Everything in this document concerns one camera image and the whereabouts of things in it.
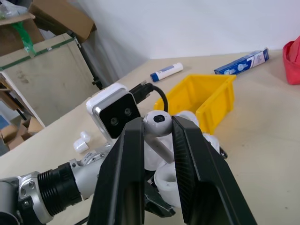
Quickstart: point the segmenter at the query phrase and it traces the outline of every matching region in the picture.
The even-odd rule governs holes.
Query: blue toothpaste box
[[[228,63],[218,69],[215,69],[215,74],[239,74],[252,67],[266,62],[269,59],[269,52],[266,48],[263,51],[255,51],[238,60]]]

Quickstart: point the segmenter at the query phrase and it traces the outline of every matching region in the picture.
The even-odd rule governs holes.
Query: beige table surface
[[[245,55],[149,60],[120,80],[129,89],[149,74],[182,62],[184,70],[157,83],[165,92],[190,73],[211,74],[218,68]],[[246,71],[234,82],[235,108],[215,131],[227,151],[227,162],[258,224],[300,224],[300,86],[285,79],[281,51],[271,59]],[[142,114],[152,109],[157,93],[139,104]],[[81,104],[11,152],[0,157],[0,178],[32,171],[54,169],[73,158],[81,159],[73,142],[83,130],[92,140],[91,148],[105,140]],[[91,199],[55,216],[49,225],[73,225],[88,215]],[[160,219],[146,213],[146,225],[181,225],[180,211]]]

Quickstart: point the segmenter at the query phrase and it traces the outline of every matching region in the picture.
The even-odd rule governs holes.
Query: yellow plastic bin
[[[213,134],[217,125],[233,109],[235,78],[236,75],[190,74],[166,94],[169,114],[192,111],[202,132]],[[154,109],[164,109],[162,99],[155,103]]]

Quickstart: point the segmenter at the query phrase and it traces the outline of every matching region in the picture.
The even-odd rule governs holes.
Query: red cloth
[[[300,84],[300,36],[283,47],[283,62],[289,84]]]

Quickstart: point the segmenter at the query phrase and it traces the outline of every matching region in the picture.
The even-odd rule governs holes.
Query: black ribbed joint
[[[40,173],[37,180],[44,204],[52,217],[82,200],[70,163]]]

